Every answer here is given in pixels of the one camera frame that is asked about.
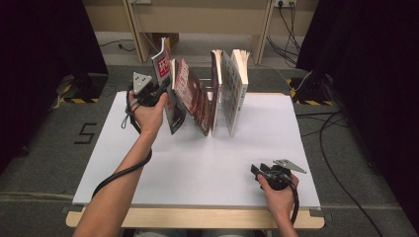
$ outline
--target book page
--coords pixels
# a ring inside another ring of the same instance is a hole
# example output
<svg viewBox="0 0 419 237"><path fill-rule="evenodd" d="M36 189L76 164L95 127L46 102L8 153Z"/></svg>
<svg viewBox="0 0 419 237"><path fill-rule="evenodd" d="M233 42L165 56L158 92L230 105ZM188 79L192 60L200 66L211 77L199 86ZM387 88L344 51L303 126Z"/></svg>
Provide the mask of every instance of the book page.
<svg viewBox="0 0 419 237"><path fill-rule="evenodd" d="M212 99L210 101L210 114L211 114L211 134L215 135L216 120L218 118L218 109L220 107L221 97L221 57L222 50L215 49L210 52L211 56L211 85L212 85Z"/></svg>

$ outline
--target forearm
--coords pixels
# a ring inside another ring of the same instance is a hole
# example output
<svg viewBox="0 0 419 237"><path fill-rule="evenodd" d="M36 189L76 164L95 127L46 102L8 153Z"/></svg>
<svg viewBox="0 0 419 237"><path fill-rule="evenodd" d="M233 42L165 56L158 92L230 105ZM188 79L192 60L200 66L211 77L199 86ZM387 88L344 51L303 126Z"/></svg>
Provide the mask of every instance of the forearm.
<svg viewBox="0 0 419 237"><path fill-rule="evenodd" d="M143 161L156 133L142 134L134 143L116 172ZM123 175L99 190L87 205L74 236L117 236L138 184L142 168Z"/></svg>
<svg viewBox="0 0 419 237"><path fill-rule="evenodd" d="M275 222L278 226L278 231L282 237L297 237L293 224L290 221L290 217L286 214L274 215Z"/></svg>

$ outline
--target white surface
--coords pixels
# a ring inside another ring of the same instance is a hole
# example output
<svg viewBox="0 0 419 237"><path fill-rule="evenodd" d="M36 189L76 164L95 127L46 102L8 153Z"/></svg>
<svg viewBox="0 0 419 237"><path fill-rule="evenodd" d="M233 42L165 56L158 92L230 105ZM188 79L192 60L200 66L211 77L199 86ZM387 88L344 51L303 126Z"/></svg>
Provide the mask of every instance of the white surface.
<svg viewBox="0 0 419 237"><path fill-rule="evenodd" d="M88 203L100 182L109 177L132 146L137 133L125 117L125 92L119 92L75 194L74 203ZM252 164L272 166L288 159L307 171L299 177L301 207L319 207L302 147L290 97L246 95L236 135L220 122L214 137L203 136L186 120L174 134L165 121L144 167L133 205L266 206L265 196L250 172Z"/></svg>

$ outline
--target black cable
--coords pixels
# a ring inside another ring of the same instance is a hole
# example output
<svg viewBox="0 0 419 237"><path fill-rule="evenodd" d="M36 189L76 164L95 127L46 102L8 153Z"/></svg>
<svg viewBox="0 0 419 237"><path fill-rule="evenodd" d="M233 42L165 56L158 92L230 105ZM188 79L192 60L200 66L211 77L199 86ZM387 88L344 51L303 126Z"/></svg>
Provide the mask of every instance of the black cable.
<svg viewBox="0 0 419 237"><path fill-rule="evenodd" d="M108 177L107 179L105 179L104 181L102 181L102 182L98 185L98 187L96 187L96 190L93 192L93 194L92 194L92 198L96 195L96 193L97 193L99 190L101 190L101 189L102 189L104 186L106 186L108 183L110 183L110 182L114 181L115 179L117 179L117 178L119 178L119 177L121 177L121 176L124 176L124 175L126 175L126 174L128 174L128 173L131 173L131 172L133 172L133 171L135 171L135 170L137 170L137 169L139 169L139 168L143 167L145 164L147 164L147 163L151 160L151 156L152 156L152 151L150 150L150 152L148 152L148 155L147 155L147 157L145 158L145 160L141 161L140 163L138 163L138 164L136 164L136 165L134 165L134 166L131 166L131 167L129 167L129 168L126 168L126 169L124 169L124 170L121 170L121 171L119 171L119 172L116 172L116 173L115 173L115 174L113 174L112 176L110 176L110 177Z"/></svg>
<svg viewBox="0 0 419 237"><path fill-rule="evenodd" d="M296 216L298 215L298 209L299 209L298 192L296 191L296 186L293 184L293 182L288 181L288 185L293 191L293 215L291 216L291 223L294 224L296 221Z"/></svg>
<svg viewBox="0 0 419 237"><path fill-rule="evenodd" d="M280 15L281 15L281 18L283 19L283 22L284 22L284 24L286 25L287 31L288 31L288 33L289 33L289 40L290 40L290 41L292 41L292 42L293 42L293 44L295 45L295 47L296 47L296 48L298 48L298 50L299 50L299 44L298 44L298 42L296 41L296 39L295 39L295 35L294 35L294 33L293 33L293 23L294 23L294 20L295 20L295 7L293 7L293 4L292 4L292 7L291 7L291 14L292 14L292 17L291 17L291 20L292 20L292 29L291 29L291 30L290 30L290 27L289 27L289 25L288 25L288 23L287 23L287 21L286 21L286 19L285 19L284 15L283 15L283 12L281 11L282 7L280 7L279 9L280 9Z"/></svg>
<svg viewBox="0 0 419 237"><path fill-rule="evenodd" d="M340 111L337 112L323 112L323 113L309 113L309 114L300 114L300 115L295 115L297 118L298 117L307 117L307 116L330 116L333 115L335 113L338 113Z"/></svg>
<svg viewBox="0 0 419 237"><path fill-rule="evenodd" d="M136 123L135 117L134 117L134 114L133 114L135 112L135 110L139 108L140 104L138 104L133 110L131 109L130 104L129 104L129 92L132 90L132 88L133 88L133 85L132 84L129 84L128 90L126 90L126 118L123 121L122 128L126 128L126 121L127 121L128 117L129 117L130 122L133 125L133 127L138 131L139 134L141 134L141 128ZM124 176L124 175L126 175L128 173L131 173L131 172L133 172L133 171L135 171L135 170L143 167L145 164L147 164L151 160L151 156L152 156L152 150L150 149L150 151L148 152L148 155L145 158L145 160L143 160L143 161L139 162L138 164L133 165L133 166L131 166L129 168L126 168L124 170L118 171L115 174L113 174L112 176L110 176L107 179L105 179L104 181L102 181L98 185L98 187L96 187L95 191L93 192L92 198L96 195L96 193L101 188L103 188L104 186L106 186L110 182L114 181L115 179L117 179L117 178L119 178L121 176Z"/></svg>
<svg viewBox="0 0 419 237"><path fill-rule="evenodd" d="M307 118L307 119L318 119L318 120L323 120L323 121L325 121L324 119L320 119L320 118ZM342 127L349 127L349 126L347 126L347 125L342 125L342 124L337 123L338 121L343 120L343 119L344 119L344 118L341 118L341 119L338 119L338 120L335 120L335 121L329 122L329 124L328 124L328 125L326 125L325 127L329 127L329 126L331 126L331 125L338 125L338 126L342 126ZM301 137L309 136L309 135L312 135L312 134L315 134L315 133L318 133L318 132L320 132L320 130L316 130L316 131L313 131L313 132L310 132L310 133L304 134L304 135L302 135Z"/></svg>
<svg viewBox="0 0 419 237"><path fill-rule="evenodd" d="M268 40L269 44L271 45L271 47L273 48L273 50L274 50L277 54L279 54L280 56L282 56L282 57L285 59L285 61L286 61L287 65L288 65L289 67L293 67L293 66L290 66L290 65L288 64L288 61L289 61L289 62L291 62L292 64L296 64L296 62L295 62L292 58L290 58L289 56L287 56L287 54L285 53L285 50L284 50L284 49L282 49L282 48L280 48L279 46L277 46L276 44L274 44L274 42L272 41L272 39L271 39L270 37L267 37L267 40Z"/></svg>
<svg viewBox="0 0 419 237"><path fill-rule="evenodd" d="M109 41L109 42L104 43L104 44L99 44L99 46L106 46L108 44L119 42L119 41L133 41L133 40L132 39L118 39L118 40L114 40L114 41Z"/></svg>
<svg viewBox="0 0 419 237"><path fill-rule="evenodd" d="M332 174L333 178L335 178L336 182L339 184L339 186L342 188L342 190L348 195L348 197L357 205L357 207L360 209L360 211L365 215L365 217L370 221L370 224L376 229L376 232L379 236L382 236L382 233L379 231L377 225L374 223L374 221L370 218L370 216L367 214L367 212L361 207L361 205L354 199L354 197L352 197L352 195L346 190L346 188L343 186L343 184L340 182L339 178L336 176L335 172L333 171L332 167L329 164L329 161L327 160L326 157L326 153L324 152L324 148L323 148L323 140L322 140L322 135L323 135L323 130L324 127L326 126L326 124L337 114L341 113L336 112L333 115L331 115L327 121L323 124L323 126L320 128L320 135L319 135L319 140L320 140L320 149L321 149L321 154L323 155L324 161L326 162L327 167L329 168L330 173Z"/></svg>
<svg viewBox="0 0 419 237"><path fill-rule="evenodd" d="M125 51L134 51L135 50L135 48L133 48L133 49L127 49L122 44L118 44L118 46L120 47L120 49L123 49Z"/></svg>

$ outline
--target hand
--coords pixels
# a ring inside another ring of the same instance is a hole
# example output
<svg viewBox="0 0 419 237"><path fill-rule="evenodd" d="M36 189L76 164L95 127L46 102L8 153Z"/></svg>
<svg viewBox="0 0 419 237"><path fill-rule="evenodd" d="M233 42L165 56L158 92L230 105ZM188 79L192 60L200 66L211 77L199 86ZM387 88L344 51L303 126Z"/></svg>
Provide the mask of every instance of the hand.
<svg viewBox="0 0 419 237"><path fill-rule="evenodd" d="M298 178L293 174L291 178L293 184L297 187ZM288 222L291 222L290 214L293 209L293 191L291 188L286 187L280 191L273 190L262 175L258 175L258 181L265 191L266 203L269 210L273 213L277 225L280 227L283 223L288 224Z"/></svg>
<svg viewBox="0 0 419 237"><path fill-rule="evenodd" d="M129 92L129 101L131 102L134 99L134 93ZM167 93L163 93L158 103L154 107L144 107L134 104L131 107L131 110L134 111L134 116L136 122L138 122L139 127L141 127L141 133L156 134L163 123L163 109L168 100Z"/></svg>

